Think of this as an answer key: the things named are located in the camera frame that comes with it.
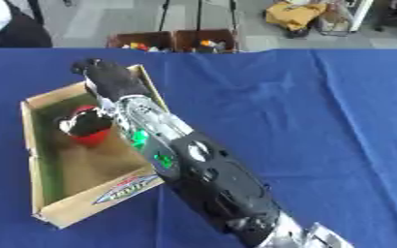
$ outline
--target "cardboard box on floor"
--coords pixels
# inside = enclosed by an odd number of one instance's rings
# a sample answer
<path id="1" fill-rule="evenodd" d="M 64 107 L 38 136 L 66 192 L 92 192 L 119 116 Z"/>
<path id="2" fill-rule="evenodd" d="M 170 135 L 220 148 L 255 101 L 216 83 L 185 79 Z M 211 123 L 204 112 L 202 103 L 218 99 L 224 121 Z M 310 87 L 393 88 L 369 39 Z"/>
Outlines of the cardboard box on floor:
<path id="1" fill-rule="evenodd" d="M 140 65 L 128 68 L 168 110 Z M 83 104 L 96 105 L 76 83 L 21 102 L 32 190 L 32 214 L 60 229 L 163 183 L 152 165 L 113 126 L 104 142 L 87 148 L 55 127 L 55 118 Z"/>

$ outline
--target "person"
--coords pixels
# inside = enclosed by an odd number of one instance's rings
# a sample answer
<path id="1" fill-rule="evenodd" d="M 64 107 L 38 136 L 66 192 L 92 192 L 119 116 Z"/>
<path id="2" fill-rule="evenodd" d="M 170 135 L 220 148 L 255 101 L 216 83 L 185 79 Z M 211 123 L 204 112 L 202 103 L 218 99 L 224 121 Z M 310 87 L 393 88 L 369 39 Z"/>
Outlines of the person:
<path id="1" fill-rule="evenodd" d="M 52 47 L 52 39 L 36 20 L 0 0 L 0 47 Z"/>

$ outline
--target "red object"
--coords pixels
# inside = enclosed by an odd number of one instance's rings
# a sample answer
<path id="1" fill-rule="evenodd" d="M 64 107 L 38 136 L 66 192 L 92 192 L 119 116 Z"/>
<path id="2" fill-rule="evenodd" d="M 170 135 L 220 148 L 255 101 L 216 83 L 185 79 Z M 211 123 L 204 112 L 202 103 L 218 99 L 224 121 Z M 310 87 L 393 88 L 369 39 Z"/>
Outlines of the red object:
<path id="1" fill-rule="evenodd" d="M 140 44 L 138 44 L 138 49 L 140 49 L 140 50 L 148 50 L 149 48 L 145 44 L 140 43 Z"/>
<path id="2" fill-rule="evenodd" d="M 106 139 L 108 133 L 109 133 L 109 129 L 104 129 L 89 136 L 84 136 L 84 137 L 71 136 L 71 138 L 75 140 L 77 143 L 80 143 L 82 145 L 88 147 L 94 147 L 102 143 L 102 141 Z"/>
<path id="3" fill-rule="evenodd" d="M 93 109 L 96 108 L 96 106 L 92 106 L 92 105 L 83 105 L 78 107 L 73 115 L 78 114 L 81 111 L 85 111 L 85 110 L 89 110 L 89 109 Z M 88 146 L 88 147 L 94 147 L 97 146 L 98 144 L 102 143 L 104 141 L 104 139 L 107 137 L 107 135 L 109 134 L 109 130 L 110 129 L 104 129 L 101 130 L 97 133 L 88 135 L 88 136 L 71 136 L 71 138 L 76 141 L 77 143 L 80 143 L 82 145 Z"/>

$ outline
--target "gray floor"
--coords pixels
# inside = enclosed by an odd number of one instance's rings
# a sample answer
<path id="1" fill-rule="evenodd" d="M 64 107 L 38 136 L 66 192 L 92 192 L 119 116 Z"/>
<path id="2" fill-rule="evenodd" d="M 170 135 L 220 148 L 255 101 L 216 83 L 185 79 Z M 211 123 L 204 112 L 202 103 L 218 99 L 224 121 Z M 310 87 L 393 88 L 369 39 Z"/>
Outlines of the gray floor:
<path id="1" fill-rule="evenodd" d="M 118 33 L 149 32 L 158 28 L 165 0 L 62 0 L 41 1 L 46 27 L 57 47 L 104 47 L 107 36 Z M 205 0 L 203 28 L 227 28 L 231 20 L 229 0 Z M 25 0 L 14 0 L 27 9 Z M 272 0 L 238 1 L 239 43 L 243 50 L 272 48 L 397 48 L 397 28 L 376 32 L 364 24 L 348 37 L 323 36 L 312 31 L 306 39 L 286 39 L 280 28 L 265 23 L 260 12 Z M 171 0 L 165 30 L 195 27 L 197 0 Z"/>

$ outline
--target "table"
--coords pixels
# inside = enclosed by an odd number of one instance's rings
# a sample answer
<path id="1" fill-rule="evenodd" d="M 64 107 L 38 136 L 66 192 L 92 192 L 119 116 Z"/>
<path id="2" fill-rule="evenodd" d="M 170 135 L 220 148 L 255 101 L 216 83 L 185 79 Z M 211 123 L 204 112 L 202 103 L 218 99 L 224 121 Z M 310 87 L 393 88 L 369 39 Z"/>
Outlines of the table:
<path id="1" fill-rule="evenodd" d="M 397 50 L 226 55 L 0 49 L 0 248 L 240 248 L 165 186 L 57 231 L 30 217 L 18 103 L 80 80 L 83 57 L 143 64 L 172 112 L 260 178 L 301 224 L 397 248 Z"/>

